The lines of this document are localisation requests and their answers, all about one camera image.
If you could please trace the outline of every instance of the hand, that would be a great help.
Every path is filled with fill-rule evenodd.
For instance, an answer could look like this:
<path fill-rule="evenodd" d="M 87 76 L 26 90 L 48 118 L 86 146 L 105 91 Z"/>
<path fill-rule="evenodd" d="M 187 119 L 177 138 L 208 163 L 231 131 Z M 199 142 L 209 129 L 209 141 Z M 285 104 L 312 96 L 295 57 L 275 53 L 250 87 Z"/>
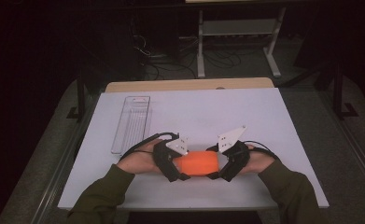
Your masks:
<path fill-rule="evenodd" d="M 162 140 L 158 138 L 144 144 L 136 149 L 137 152 L 132 153 L 122 161 L 119 161 L 116 165 L 125 172 L 135 175 L 149 172 L 160 173 L 159 167 L 156 166 L 156 163 L 153 160 L 152 152 L 153 147 L 161 141 Z"/>
<path fill-rule="evenodd" d="M 252 145 L 247 145 L 246 146 L 247 149 L 253 149 L 254 146 Z M 240 175 L 245 174 L 245 173 L 260 173 L 263 170 L 265 170 L 269 165 L 271 165 L 274 162 L 274 158 L 261 153 L 261 152 L 256 152 L 256 151 L 251 151 L 249 153 L 250 159 L 248 164 L 246 165 L 246 167 L 244 167 L 241 171 L 240 171 Z"/>

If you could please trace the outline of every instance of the wooden tabletop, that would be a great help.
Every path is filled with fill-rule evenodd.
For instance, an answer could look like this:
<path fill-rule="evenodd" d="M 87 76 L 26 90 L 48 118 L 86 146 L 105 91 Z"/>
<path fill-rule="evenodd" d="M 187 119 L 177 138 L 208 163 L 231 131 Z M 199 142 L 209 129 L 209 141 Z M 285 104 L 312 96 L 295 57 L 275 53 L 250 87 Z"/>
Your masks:
<path fill-rule="evenodd" d="M 215 89 L 256 89 L 273 88 L 273 82 L 267 77 L 183 79 L 111 82 L 105 92 L 121 91 L 193 91 Z"/>

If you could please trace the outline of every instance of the orange object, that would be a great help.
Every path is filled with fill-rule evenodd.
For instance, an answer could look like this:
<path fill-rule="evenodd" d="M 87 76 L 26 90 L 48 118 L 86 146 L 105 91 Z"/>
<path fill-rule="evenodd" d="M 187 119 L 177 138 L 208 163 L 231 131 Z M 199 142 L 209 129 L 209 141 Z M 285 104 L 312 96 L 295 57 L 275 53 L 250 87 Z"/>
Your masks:
<path fill-rule="evenodd" d="M 214 151 L 190 151 L 188 155 L 175 158 L 180 173 L 208 175 L 219 171 L 218 155 Z"/>

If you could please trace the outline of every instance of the olive green sleeve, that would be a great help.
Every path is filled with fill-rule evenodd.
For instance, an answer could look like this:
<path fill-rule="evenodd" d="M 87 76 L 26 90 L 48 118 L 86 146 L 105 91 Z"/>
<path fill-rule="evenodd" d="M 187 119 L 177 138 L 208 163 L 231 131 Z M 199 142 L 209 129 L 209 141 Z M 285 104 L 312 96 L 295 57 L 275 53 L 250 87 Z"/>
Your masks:
<path fill-rule="evenodd" d="M 107 174 L 88 186 L 68 214 L 67 223 L 113 223 L 116 206 L 124 202 L 134 175 L 113 164 Z"/>
<path fill-rule="evenodd" d="M 290 171 L 281 161 L 273 162 L 259 174 L 278 204 L 282 224 L 326 224 L 308 178 Z"/>

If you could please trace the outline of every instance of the wire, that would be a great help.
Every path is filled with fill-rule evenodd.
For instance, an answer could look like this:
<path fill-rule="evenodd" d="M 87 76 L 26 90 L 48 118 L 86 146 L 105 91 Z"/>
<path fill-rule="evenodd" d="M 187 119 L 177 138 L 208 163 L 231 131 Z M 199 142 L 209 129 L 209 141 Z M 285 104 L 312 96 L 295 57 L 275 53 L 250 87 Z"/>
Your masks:
<path fill-rule="evenodd" d="M 145 153 L 149 153 L 149 154 L 153 153 L 153 152 L 148 152 L 148 151 L 144 151 L 144 150 L 135 150 L 134 152 L 145 152 Z"/>
<path fill-rule="evenodd" d="M 186 65 L 183 65 L 183 64 L 180 64 L 180 63 L 158 63 L 158 64 L 165 64 L 165 65 L 169 64 L 169 65 L 181 66 L 181 68 L 169 69 L 169 68 L 165 68 L 165 67 L 161 67 L 161 66 L 158 66 L 156 64 L 153 64 L 153 66 L 156 66 L 157 68 L 160 68 L 160 69 L 166 70 L 166 71 L 181 71 L 181 70 L 188 69 L 193 74 L 193 77 L 197 78 L 194 71 L 191 68 L 187 67 Z"/>
<path fill-rule="evenodd" d="M 196 57 L 195 57 L 195 56 L 193 56 L 193 57 L 191 58 L 191 60 L 190 60 L 190 63 L 187 65 L 187 67 L 191 67 L 191 65 L 193 64 L 193 62 L 194 62 L 195 60 L 196 60 Z"/>
<path fill-rule="evenodd" d="M 194 39 L 194 41 L 192 43 L 187 45 L 185 48 L 180 49 L 179 52 L 182 52 L 182 51 L 187 50 L 187 49 L 191 49 L 193 47 L 197 47 L 198 44 L 199 44 L 199 39 L 197 39 L 197 37 L 196 37 L 196 39 Z"/>
<path fill-rule="evenodd" d="M 147 80 L 159 80 L 159 77 L 161 78 L 161 80 L 165 80 L 164 76 L 160 75 L 160 74 L 154 74 L 154 73 L 148 73 L 146 72 L 145 75 L 147 75 Z"/>
<path fill-rule="evenodd" d="M 175 140 L 179 137 L 179 133 L 177 133 L 177 134 L 175 134 L 175 133 L 155 133 L 152 136 L 150 136 L 149 138 L 144 139 L 142 142 L 139 142 L 139 143 L 135 144 L 134 146 L 130 147 L 130 149 L 127 150 L 126 153 L 124 153 L 121 156 L 120 161 L 123 160 L 124 158 L 126 158 L 127 156 L 129 156 L 130 154 L 134 153 L 136 149 L 140 148 L 144 144 L 149 143 L 149 142 L 155 140 L 156 138 L 159 138 L 159 137 L 165 136 L 165 135 L 170 135 L 171 140 Z"/>
<path fill-rule="evenodd" d="M 245 141 L 243 143 L 254 143 L 254 144 L 258 144 L 264 148 L 266 148 L 267 150 L 271 151 L 269 148 L 267 148 L 265 145 L 263 145 L 262 143 L 259 143 L 259 142 L 255 142 L 255 141 Z"/>
<path fill-rule="evenodd" d="M 133 37 L 139 37 L 140 39 L 142 39 L 144 41 L 142 48 L 137 47 L 137 46 L 134 46 L 134 48 L 135 49 L 138 49 L 141 53 L 145 54 L 146 56 L 150 56 L 151 55 L 150 51 L 148 51 L 148 50 L 145 49 L 147 47 L 147 41 L 146 41 L 146 39 L 143 36 L 141 36 L 141 35 L 134 35 Z"/>
<path fill-rule="evenodd" d="M 157 73 L 148 73 L 148 72 L 146 72 L 146 74 L 148 74 L 148 75 L 155 75 L 156 76 L 153 80 L 157 80 L 158 77 L 162 77 L 162 79 L 164 79 L 164 77 L 160 75 L 160 71 L 159 71 L 159 68 L 158 67 L 154 66 L 151 63 L 147 63 L 146 65 L 152 66 L 153 68 L 156 69 L 156 72 Z"/>
<path fill-rule="evenodd" d="M 155 55 L 150 55 L 150 59 L 163 59 L 168 57 L 168 55 L 166 54 L 155 54 Z"/>
<path fill-rule="evenodd" d="M 232 66 L 237 66 L 239 64 L 241 64 L 241 58 L 240 56 L 236 55 L 235 53 L 229 53 L 227 51 L 224 51 L 226 54 L 229 54 L 227 56 L 223 56 L 220 52 L 218 51 L 214 51 L 214 54 L 217 55 L 219 57 L 219 59 L 227 59 L 228 61 L 231 62 Z M 233 60 L 232 60 L 232 57 L 236 57 L 238 62 L 235 63 Z"/>
<path fill-rule="evenodd" d="M 230 63 L 224 63 L 220 60 L 217 60 L 211 56 L 209 56 L 208 54 L 206 53 L 203 53 L 203 56 L 204 58 L 209 62 L 211 63 L 212 65 L 214 65 L 215 67 L 218 67 L 218 68 L 233 68 L 233 64 L 230 64 Z"/>

